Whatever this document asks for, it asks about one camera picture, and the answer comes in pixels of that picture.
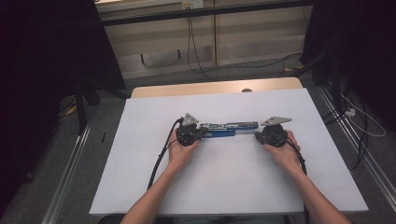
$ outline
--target cord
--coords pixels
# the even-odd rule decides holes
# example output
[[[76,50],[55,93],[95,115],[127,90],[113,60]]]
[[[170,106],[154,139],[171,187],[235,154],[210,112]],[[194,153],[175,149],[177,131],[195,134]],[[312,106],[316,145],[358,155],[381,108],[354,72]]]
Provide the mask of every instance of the cord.
[[[306,16],[305,16],[305,7],[303,7],[303,15],[304,15],[304,21],[305,21],[305,31],[308,30],[308,22],[306,22]]]
[[[358,129],[360,129],[362,132],[367,133],[367,134],[370,134],[370,135],[373,136],[373,137],[383,137],[383,136],[385,136],[385,134],[387,134],[387,131],[385,131],[385,128],[384,128],[381,124],[379,124],[375,119],[373,119],[370,115],[368,115],[367,113],[361,111],[357,106],[355,106],[354,104],[352,104],[343,94],[341,94],[341,96],[342,96],[350,105],[352,105],[353,107],[355,107],[355,109],[359,110],[361,113],[363,113],[363,114],[364,114],[365,116],[367,116],[369,119],[371,119],[378,127],[380,127],[380,128],[382,129],[383,133],[382,133],[382,134],[369,133],[369,132],[363,130],[359,125],[357,125],[357,124],[351,119],[351,117],[349,116],[349,120],[351,121],[351,123],[352,123],[353,125],[355,125],[355,126],[356,126]]]
[[[288,139],[289,139],[289,141],[287,140],[286,143],[294,149],[295,153],[297,154],[298,160],[301,164],[301,169],[303,170],[304,174],[307,175],[306,167],[305,167],[305,160],[303,158],[303,155],[301,155],[300,150],[297,148],[297,146],[294,145],[294,143],[292,142],[292,140],[289,137],[288,137]],[[309,224],[309,211],[306,208],[305,204],[304,204],[304,219],[305,219],[305,223]]]
[[[169,132],[168,138],[166,139],[165,146],[163,146],[163,150],[161,151],[161,154],[158,155],[158,160],[157,160],[157,162],[155,162],[154,169],[152,170],[151,177],[148,182],[148,189],[151,188],[152,183],[154,182],[155,174],[157,173],[158,166],[160,165],[161,160],[163,159],[163,155],[165,154],[166,149],[168,149],[172,145],[172,143],[174,143],[176,141],[175,140],[175,141],[171,142],[170,144],[168,144],[169,139],[171,138],[171,135],[172,135],[172,131],[175,129],[175,126],[180,122],[182,122],[182,119],[177,119],[175,121],[175,123],[173,124],[173,126],[171,128],[171,131]]]
[[[363,111],[366,112],[366,106],[360,96],[359,96],[359,99],[361,100],[361,105],[362,105]],[[364,130],[367,131],[367,126],[368,126],[367,116],[363,116],[360,111],[358,111],[358,113],[359,113],[359,116],[361,117],[361,119],[363,120]],[[364,148],[361,149],[364,138],[365,138]],[[359,140],[358,158],[356,159],[355,165],[352,167],[353,174],[355,174],[356,169],[358,168],[359,164],[361,163],[361,161],[364,158],[364,155],[367,152],[368,142],[369,142],[369,135],[366,132],[363,132],[361,134],[361,139]]]
[[[191,71],[195,72],[195,71],[192,69],[191,63],[190,63],[190,40],[191,40],[191,37],[192,37],[192,44],[194,45],[195,57],[196,57],[196,59],[197,59],[198,66],[199,66],[200,70],[202,71],[202,73],[204,73],[204,76],[207,77],[208,79],[210,79],[210,80],[212,80],[212,81],[217,81],[216,79],[214,79],[214,78],[208,76],[208,75],[206,74],[206,72],[204,71],[204,69],[202,68],[202,66],[201,66],[201,63],[200,63],[199,58],[198,58],[197,48],[196,48],[196,46],[195,46],[194,32],[193,32],[193,29],[192,29],[192,21],[191,21],[191,18],[190,18],[190,17],[188,17],[187,20],[188,20],[188,22],[189,22],[189,49],[188,49],[188,51],[187,51],[187,62],[189,63],[189,67],[190,67]]]
[[[281,77],[283,75],[283,73],[285,72],[285,60],[288,58],[291,58],[292,56],[295,55],[300,55],[302,53],[295,53],[295,54],[290,54],[290,55],[286,55],[285,57],[283,57],[282,59],[282,71],[279,73],[279,75],[277,77]]]
[[[191,70],[192,72],[194,72],[194,73],[204,73],[204,75],[205,75],[208,79],[210,79],[210,80],[217,81],[217,80],[215,80],[213,77],[209,77],[209,76],[207,75],[207,73],[208,73],[208,72],[211,72],[211,71],[220,70],[220,69],[228,69],[228,68],[261,68],[261,67],[266,67],[266,66],[274,65],[274,64],[277,64],[277,63],[283,63],[283,62],[285,62],[286,59],[288,59],[288,58],[290,58],[290,57],[292,57],[292,56],[301,55],[301,54],[302,54],[302,53],[289,54],[289,55],[286,55],[285,57],[283,57],[282,60],[276,61],[276,62],[274,62],[274,63],[268,63],[268,64],[262,64],[262,65],[250,65],[250,66],[247,66],[247,65],[224,66],[224,67],[215,67],[215,68],[209,68],[209,69],[204,70],[204,69],[202,68],[201,63],[200,63],[199,58],[198,58],[198,53],[197,53],[197,50],[196,50],[196,45],[195,45],[195,40],[194,40],[194,33],[193,33],[193,27],[192,27],[191,18],[188,17],[187,20],[188,20],[188,24],[189,24],[189,46],[188,46],[188,51],[187,51],[187,62],[188,62],[188,64],[189,64],[189,68],[190,68],[190,70]],[[198,62],[199,68],[200,68],[199,70],[194,70],[194,69],[191,67],[191,62],[190,62],[191,39],[192,39],[192,44],[193,44],[193,46],[194,46],[195,57],[196,57],[196,59],[197,59],[197,62]]]
[[[344,95],[345,96],[348,96],[348,94],[349,94],[349,90],[346,90],[346,92],[344,93]],[[325,125],[328,125],[328,124],[330,124],[330,123],[333,123],[333,122],[335,122],[336,120],[339,120],[341,117],[343,117],[344,115],[345,115],[345,113],[346,113],[346,111],[347,111],[347,101],[344,101],[344,109],[343,109],[343,105],[341,104],[341,111],[340,111],[340,114],[337,116],[337,117],[335,117],[334,119],[331,119],[331,120],[328,120],[328,121],[326,121],[326,122],[324,122],[324,124]],[[330,113],[328,113],[328,114],[326,114],[326,115],[323,115],[321,118],[323,119],[323,120],[325,120],[327,117],[329,117],[332,113],[334,113],[335,111],[337,111],[337,109],[334,109],[334,110],[332,110]]]

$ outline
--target white paper sheet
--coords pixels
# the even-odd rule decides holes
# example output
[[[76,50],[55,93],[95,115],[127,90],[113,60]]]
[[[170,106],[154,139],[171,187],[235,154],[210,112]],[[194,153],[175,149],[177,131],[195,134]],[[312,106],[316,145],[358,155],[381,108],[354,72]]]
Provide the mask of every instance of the white paper sheet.
[[[342,211],[368,210],[307,90],[127,100],[90,214],[126,213],[146,191],[164,141],[186,112],[200,122],[292,118],[308,176]],[[167,154],[156,177],[168,162]],[[253,134],[204,139],[168,191],[160,215],[283,214],[303,211],[288,176]]]

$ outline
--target black cable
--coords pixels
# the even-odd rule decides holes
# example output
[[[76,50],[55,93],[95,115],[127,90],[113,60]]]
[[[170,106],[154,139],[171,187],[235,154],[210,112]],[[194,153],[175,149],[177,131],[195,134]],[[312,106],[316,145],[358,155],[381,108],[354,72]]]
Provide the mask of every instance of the black cable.
[[[228,68],[261,68],[261,67],[266,67],[266,66],[270,66],[270,65],[277,64],[277,63],[285,62],[286,59],[288,59],[288,58],[290,58],[290,57],[292,57],[292,56],[301,55],[301,54],[302,54],[302,53],[289,54],[289,55],[286,55],[285,57],[283,57],[282,60],[276,61],[275,63],[268,63],[268,64],[262,64],[262,65],[250,65],[250,66],[247,66],[247,65],[225,66],[225,67],[209,68],[209,69],[207,69],[207,70],[204,70],[204,69],[202,68],[202,66],[201,66],[201,64],[200,64],[200,61],[199,61],[199,58],[198,58],[198,54],[197,54],[197,50],[196,50],[196,45],[195,45],[195,40],[194,40],[194,33],[193,33],[191,18],[188,17],[187,20],[188,20],[188,24],[189,24],[189,46],[188,46],[188,51],[187,51],[187,62],[188,62],[188,64],[189,64],[189,68],[190,68],[190,70],[191,70],[192,72],[194,72],[194,73],[204,73],[204,75],[205,75],[207,78],[211,79],[211,80],[215,80],[215,79],[213,79],[212,77],[209,77],[209,76],[206,74],[206,73],[211,72],[211,71],[220,70],[220,69],[228,69]],[[194,69],[191,67],[191,62],[190,62],[191,39],[192,39],[192,44],[194,45],[195,57],[196,57],[196,59],[197,59],[198,65],[199,65],[199,67],[200,67],[199,70],[194,70]]]
[[[291,58],[292,56],[300,55],[300,54],[302,54],[302,53],[290,54],[290,55],[286,55],[285,57],[283,57],[283,59],[282,59],[282,71],[280,72],[280,74],[277,77],[281,77],[283,75],[283,73],[285,72],[285,60],[287,60],[288,58]]]
[[[343,94],[345,97],[347,97],[348,95],[349,95],[349,90],[346,90],[346,92]],[[339,120],[340,118],[342,118],[344,115],[345,115],[345,113],[346,113],[346,111],[347,111],[347,101],[346,100],[344,100],[344,104],[341,104],[341,111],[340,111],[340,114],[337,116],[337,117],[335,117],[334,119],[331,119],[331,120],[328,120],[328,121],[325,121],[324,122],[324,124],[325,125],[328,125],[328,124],[330,124],[330,123],[333,123],[333,122],[335,122],[336,120]],[[332,113],[334,113],[335,111],[337,111],[337,109],[334,109],[332,112],[330,112],[329,114],[326,114],[326,115],[323,115],[322,116],[322,119],[326,119],[327,117],[329,117]]]
[[[298,160],[301,164],[301,169],[303,170],[304,174],[307,175],[306,172],[306,167],[305,167],[305,160],[303,158],[303,155],[301,155],[300,150],[297,148],[297,146],[294,145],[294,143],[291,141],[291,139],[288,137],[289,141],[286,140],[286,143],[289,144],[289,146],[291,146],[294,149],[294,152],[297,154]],[[304,219],[305,219],[305,223],[309,224],[309,211],[306,208],[305,204],[304,204]]]
[[[197,48],[196,48],[196,46],[195,46],[194,32],[193,32],[193,28],[192,28],[192,21],[191,21],[191,18],[190,18],[190,17],[188,17],[187,20],[188,20],[188,22],[189,22],[189,50],[188,50],[188,52],[187,52],[187,61],[188,61],[188,63],[189,63],[189,67],[190,67],[191,71],[195,72],[195,71],[192,69],[191,64],[190,64],[190,39],[191,39],[191,37],[192,37],[192,44],[194,45],[195,57],[196,57],[196,59],[197,59],[198,66],[199,66],[200,70],[202,71],[202,73],[204,73],[205,77],[207,77],[208,79],[210,79],[210,80],[212,80],[212,81],[217,81],[217,80],[215,80],[214,78],[208,76],[208,75],[206,74],[206,72],[204,71],[204,69],[202,68],[202,66],[201,66],[201,63],[200,63],[199,58],[198,58]]]
[[[177,120],[175,121],[175,123],[173,124],[173,126],[172,126],[172,128],[171,128],[171,131],[169,132],[168,138],[166,139],[165,146],[163,146],[163,150],[161,151],[161,154],[158,155],[158,160],[157,160],[157,162],[155,162],[154,169],[152,170],[151,177],[150,177],[149,182],[148,182],[148,189],[151,188],[152,183],[154,182],[155,174],[157,173],[158,166],[160,165],[161,160],[163,159],[163,155],[165,154],[166,149],[168,149],[168,148],[171,146],[171,144],[174,143],[174,142],[176,141],[176,140],[175,140],[175,141],[173,141],[172,143],[168,144],[169,139],[171,138],[171,135],[172,135],[172,131],[175,129],[175,126],[176,126],[178,123],[180,123],[180,122],[182,122],[182,119],[177,119]]]
[[[361,101],[361,106],[362,106],[362,110],[364,112],[364,116],[361,114],[361,112],[359,110],[358,110],[358,114],[361,117],[361,119],[363,120],[363,123],[364,123],[364,129],[363,130],[365,132],[362,132],[361,139],[359,140],[358,158],[356,159],[355,165],[352,167],[352,171],[353,172],[355,172],[356,169],[358,168],[359,164],[361,164],[361,161],[363,160],[363,158],[364,158],[364,156],[365,156],[365,154],[367,152],[367,145],[369,143],[369,135],[367,134],[368,119],[367,119],[367,116],[365,115],[366,114],[366,106],[365,106],[365,104],[364,104],[364,102],[363,102],[363,100],[361,99],[360,96],[359,96],[359,99]],[[362,142],[363,142],[364,138],[365,138],[364,147],[363,147],[363,149],[361,149]]]
[[[303,15],[304,15],[304,21],[305,21],[305,31],[308,30],[308,22],[306,22],[306,16],[305,16],[305,7],[303,7]]]

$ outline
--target wall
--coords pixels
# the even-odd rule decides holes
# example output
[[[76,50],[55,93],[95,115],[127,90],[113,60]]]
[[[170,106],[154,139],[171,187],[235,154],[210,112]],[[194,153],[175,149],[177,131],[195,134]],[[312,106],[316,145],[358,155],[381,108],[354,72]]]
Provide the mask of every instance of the wall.
[[[262,1],[206,0],[204,5],[223,7],[259,2]],[[180,0],[99,3],[97,8],[102,18],[181,10]],[[196,47],[209,51],[206,55],[209,58],[203,59],[207,62],[205,66],[280,58],[301,52],[311,9],[294,7],[192,18]],[[111,26],[106,32],[119,62],[124,64],[131,55],[144,54],[147,58],[147,54],[186,49],[188,29],[187,19],[176,19]],[[122,64],[124,78],[133,77]]]

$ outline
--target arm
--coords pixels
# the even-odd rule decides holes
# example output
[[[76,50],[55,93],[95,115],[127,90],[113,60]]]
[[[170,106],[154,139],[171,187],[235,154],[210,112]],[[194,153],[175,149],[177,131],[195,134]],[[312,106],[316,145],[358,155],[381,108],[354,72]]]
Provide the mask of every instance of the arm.
[[[178,141],[175,141],[176,139],[176,132],[173,131],[169,140],[172,144],[168,149],[168,165],[151,188],[131,207],[121,224],[154,223],[157,211],[163,202],[166,192],[169,190],[179,171],[188,163],[192,152],[199,145],[199,141],[195,141],[191,146],[183,147]]]
[[[287,132],[288,137],[291,139],[293,144],[300,150],[293,133],[291,131]],[[300,167],[297,155],[291,146],[288,144],[285,144],[283,147],[264,145],[264,148],[274,156],[274,159],[279,166],[291,177],[300,197],[303,199],[305,206],[315,223],[351,223],[334,205],[332,205],[332,203],[329,202],[329,200],[327,200],[308,176],[304,174]]]

